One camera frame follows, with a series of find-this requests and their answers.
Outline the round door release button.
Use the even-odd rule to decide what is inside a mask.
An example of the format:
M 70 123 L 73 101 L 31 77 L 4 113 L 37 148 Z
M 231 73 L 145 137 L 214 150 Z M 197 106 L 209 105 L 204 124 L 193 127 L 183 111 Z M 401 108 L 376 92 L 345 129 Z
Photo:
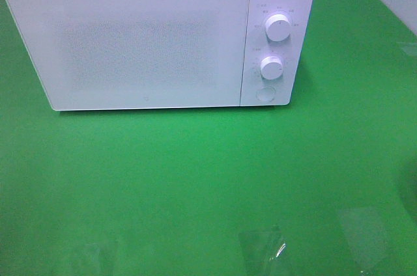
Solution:
M 271 102 L 276 95 L 276 91 L 273 87 L 263 87 L 256 92 L 256 98 L 260 102 L 269 103 Z

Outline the clear tape patch centre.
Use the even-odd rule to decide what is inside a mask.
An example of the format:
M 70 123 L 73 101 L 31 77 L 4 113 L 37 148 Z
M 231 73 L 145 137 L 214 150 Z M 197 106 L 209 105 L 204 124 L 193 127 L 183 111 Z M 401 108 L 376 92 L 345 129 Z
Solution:
M 246 275 L 292 275 L 287 243 L 278 226 L 238 234 Z

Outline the white microwave door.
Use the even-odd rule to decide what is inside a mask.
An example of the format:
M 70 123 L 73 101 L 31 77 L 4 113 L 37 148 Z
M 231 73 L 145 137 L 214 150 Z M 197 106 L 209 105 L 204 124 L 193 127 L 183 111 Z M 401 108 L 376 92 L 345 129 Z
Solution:
M 7 0 L 58 111 L 238 105 L 248 0 Z

